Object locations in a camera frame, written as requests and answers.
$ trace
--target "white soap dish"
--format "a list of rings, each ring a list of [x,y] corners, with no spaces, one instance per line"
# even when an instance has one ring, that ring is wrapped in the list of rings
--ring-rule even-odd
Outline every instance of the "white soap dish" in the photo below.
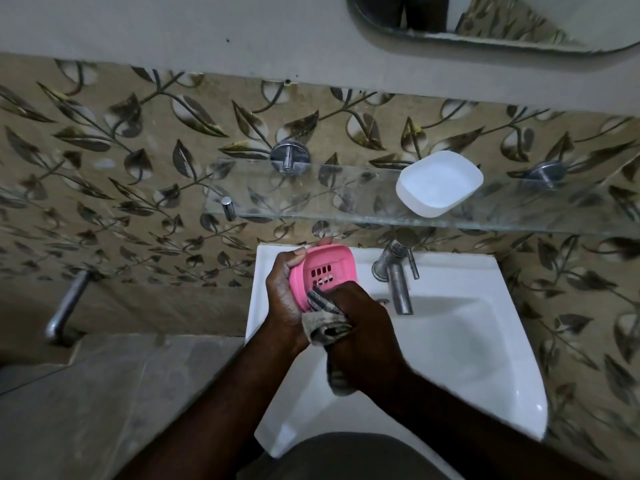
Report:
[[[436,152],[400,172],[398,198],[422,217],[438,217],[475,192],[484,181],[482,172],[464,156]]]

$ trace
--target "floor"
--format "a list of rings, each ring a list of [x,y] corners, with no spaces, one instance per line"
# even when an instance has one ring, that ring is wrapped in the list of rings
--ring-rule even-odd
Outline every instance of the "floor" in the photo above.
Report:
[[[242,343],[88,335],[70,365],[0,369],[0,480],[111,478]]]

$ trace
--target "chrome faucet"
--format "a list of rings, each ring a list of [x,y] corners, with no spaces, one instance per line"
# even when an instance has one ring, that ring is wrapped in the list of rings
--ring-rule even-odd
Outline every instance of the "chrome faucet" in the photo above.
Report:
[[[402,263],[404,258],[409,259],[409,266],[413,273],[413,279],[420,279],[418,268],[413,259],[412,249],[420,242],[417,234],[407,227],[401,227],[396,231],[393,240],[387,244],[378,259],[371,267],[373,277],[384,283],[389,282],[391,299],[396,307],[398,315],[413,315],[411,298],[404,278]]]

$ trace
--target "person's left hand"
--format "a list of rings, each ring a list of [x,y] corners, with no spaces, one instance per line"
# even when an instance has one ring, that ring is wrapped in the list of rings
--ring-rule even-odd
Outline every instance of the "person's left hand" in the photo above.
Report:
[[[312,247],[331,243],[331,237],[324,237]],[[302,263],[305,257],[307,257],[306,248],[278,254],[266,281],[269,313],[264,323],[274,328],[281,335],[281,339],[290,340],[295,353],[306,349],[309,342],[302,330],[302,311],[293,298],[289,286],[289,274],[291,268]]]

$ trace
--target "sink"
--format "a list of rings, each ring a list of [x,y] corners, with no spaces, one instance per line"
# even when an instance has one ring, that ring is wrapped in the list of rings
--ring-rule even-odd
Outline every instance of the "sink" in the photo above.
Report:
[[[293,246],[261,244],[249,307],[246,339],[268,309],[265,279],[276,255]],[[459,395],[533,438],[547,426],[540,370],[495,258],[459,253],[414,253],[420,280],[407,279],[413,315],[397,315],[388,283],[371,266],[380,249],[351,248],[358,282],[385,306],[407,362],[432,382]],[[411,277],[408,266],[405,274]],[[356,431],[395,437],[444,473],[460,476],[409,430],[364,394],[335,396],[326,382],[326,353],[308,347],[293,363],[255,437],[273,457],[322,433]]]

